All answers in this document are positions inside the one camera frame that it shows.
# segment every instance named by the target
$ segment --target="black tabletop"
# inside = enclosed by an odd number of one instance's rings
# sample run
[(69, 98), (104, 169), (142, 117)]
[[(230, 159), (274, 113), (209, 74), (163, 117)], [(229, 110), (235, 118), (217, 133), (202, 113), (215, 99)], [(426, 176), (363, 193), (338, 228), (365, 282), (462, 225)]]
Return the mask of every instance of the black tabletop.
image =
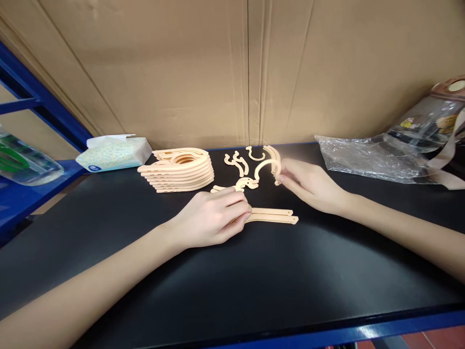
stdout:
[[(317, 144), (276, 148), (323, 165)], [(258, 162), (239, 152), (252, 177)], [(204, 190), (238, 179), (225, 153), (234, 150), (210, 152), (215, 181)], [(330, 175), (350, 192), (465, 232), (463, 191)], [(157, 194), (135, 168), (91, 175), (0, 250), (0, 317), (170, 219), (194, 194)], [(464, 308), (464, 286), (372, 230), (275, 187), (268, 166), (260, 186), (245, 194), (253, 207), (294, 210), (299, 222), (248, 223), (223, 245), (185, 251), (132, 289), (75, 347), (217, 345)]]

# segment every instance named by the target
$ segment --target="clear plastic bag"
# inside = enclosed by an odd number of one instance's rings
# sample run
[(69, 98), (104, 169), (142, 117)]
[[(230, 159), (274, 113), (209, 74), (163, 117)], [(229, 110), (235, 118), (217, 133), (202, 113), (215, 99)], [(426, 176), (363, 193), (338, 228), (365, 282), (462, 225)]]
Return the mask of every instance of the clear plastic bag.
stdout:
[(315, 136), (328, 170), (405, 184), (435, 184), (428, 160), (386, 133), (365, 139)]

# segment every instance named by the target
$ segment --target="hand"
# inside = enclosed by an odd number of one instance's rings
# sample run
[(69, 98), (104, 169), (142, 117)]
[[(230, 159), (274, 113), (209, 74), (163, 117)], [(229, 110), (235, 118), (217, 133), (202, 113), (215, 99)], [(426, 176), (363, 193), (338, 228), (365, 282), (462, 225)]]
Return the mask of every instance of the hand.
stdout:
[(350, 205), (352, 194), (338, 186), (320, 166), (284, 159), (276, 180), (319, 211), (342, 215)]
[(251, 212), (244, 193), (234, 187), (201, 191), (163, 226), (185, 249), (217, 245), (242, 231)]

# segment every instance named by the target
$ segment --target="tissue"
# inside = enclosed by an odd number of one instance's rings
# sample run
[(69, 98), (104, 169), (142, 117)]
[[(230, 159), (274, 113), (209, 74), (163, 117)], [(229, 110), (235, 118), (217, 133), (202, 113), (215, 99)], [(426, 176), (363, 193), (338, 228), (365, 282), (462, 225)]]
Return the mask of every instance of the tissue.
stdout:
[(152, 148), (144, 137), (134, 134), (109, 135), (87, 140), (88, 149), (76, 162), (89, 172), (103, 172), (145, 164)]

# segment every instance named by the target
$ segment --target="beige plastic part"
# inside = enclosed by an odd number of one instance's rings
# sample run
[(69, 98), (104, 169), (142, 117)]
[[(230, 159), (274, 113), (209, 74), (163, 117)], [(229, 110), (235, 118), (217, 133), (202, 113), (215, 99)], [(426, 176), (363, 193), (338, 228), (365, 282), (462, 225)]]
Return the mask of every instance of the beige plastic part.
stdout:
[(278, 208), (260, 208), (252, 207), (252, 213), (266, 213), (266, 214), (275, 214), (282, 216), (292, 216), (294, 213), (292, 210), (283, 210)]
[(151, 165), (142, 165), (137, 168), (138, 172), (159, 172), (159, 171), (185, 171), (189, 169), (195, 170), (199, 166), (203, 165), (205, 162), (210, 160), (208, 155), (203, 155), (201, 158), (194, 158), (190, 154), (187, 154), (184, 158), (177, 158), (179, 163), (167, 162), (167, 160), (161, 160), (154, 162)]
[(234, 155), (232, 156), (232, 159), (236, 161), (237, 163), (242, 163), (244, 165), (244, 175), (248, 175), (248, 164), (246, 163), (243, 157), (238, 158), (238, 156), (239, 156), (239, 152), (236, 150), (234, 152)]
[(242, 166), (239, 165), (239, 164), (237, 163), (237, 161), (235, 161), (235, 160), (230, 161), (229, 158), (230, 158), (229, 155), (228, 155), (228, 154), (225, 154), (225, 155), (224, 155), (224, 163), (225, 163), (226, 165), (234, 165), (234, 166), (236, 166), (236, 167), (239, 169), (239, 177), (244, 177), (244, 170), (242, 169)]
[(194, 152), (199, 155), (208, 155), (208, 152), (203, 150), (203, 149), (198, 149), (198, 148), (176, 148), (176, 149), (165, 149), (165, 150), (154, 150), (152, 152), (153, 155), (160, 156), (162, 159), (165, 159), (166, 157), (169, 157), (173, 153), (180, 153), (180, 152)]
[(246, 223), (256, 221), (296, 224), (299, 218), (297, 216), (285, 216), (280, 214), (252, 213), (246, 220)]
[[(271, 159), (273, 160), (276, 160), (276, 155), (275, 155), (275, 152), (271, 149), (269, 149), (266, 145), (263, 146), (263, 149), (266, 150), (268, 152), (268, 154), (271, 156)], [(275, 174), (275, 165), (272, 164), (271, 165), (271, 174)]]
[[(240, 178), (237, 182), (236, 185), (234, 185), (234, 188), (236, 191), (244, 191), (244, 187), (249, 187), (250, 189), (256, 189), (258, 188), (258, 184), (255, 183), (255, 181), (252, 178), (249, 177), (243, 177)], [(210, 190), (210, 192), (217, 192), (223, 189), (226, 189), (227, 187), (219, 187), (219, 186), (213, 186), (213, 189)]]
[(245, 186), (247, 186), (249, 189), (256, 189), (258, 188), (258, 183), (255, 183), (255, 181), (252, 178), (243, 177), (236, 182), (236, 185), (234, 187), (236, 188), (236, 191), (244, 191), (243, 188)]
[(209, 178), (198, 184), (193, 184), (190, 186), (153, 186), (156, 189), (156, 192), (178, 192), (178, 191), (192, 191), (205, 187), (206, 185), (213, 182), (214, 178)]
[[(265, 145), (263, 149), (266, 150), (270, 154), (272, 159), (278, 160), (281, 163), (281, 155), (279, 155), (278, 151), (275, 148), (273, 148), (270, 145)], [(271, 173), (275, 174), (275, 172), (276, 172), (276, 166), (272, 164)]]
[(249, 145), (248, 147), (246, 147), (246, 150), (248, 150), (248, 157), (251, 158), (252, 160), (254, 161), (262, 161), (262, 160), (265, 160), (265, 153), (262, 153), (262, 158), (261, 159), (257, 159), (257, 158), (254, 158), (252, 156), (252, 147)]
[[(260, 180), (260, 176), (258, 175), (258, 172), (260, 172), (262, 167), (264, 167), (265, 165), (268, 165), (268, 164), (275, 164), (276, 165), (275, 176), (277, 176), (277, 175), (279, 175), (281, 173), (281, 163), (279, 161), (277, 161), (275, 159), (268, 159), (268, 160), (262, 161), (255, 168), (255, 180), (254, 180), (254, 183), (258, 184), (258, 182)], [(280, 183), (278, 181), (275, 181), (275, 186), (278, 186), (279, 184)]]
[(158, 161), (137, 170), (156, 192), (197, 190), (215, 179), (210, 156), (204, 150), (178, 148), (153, 153)]

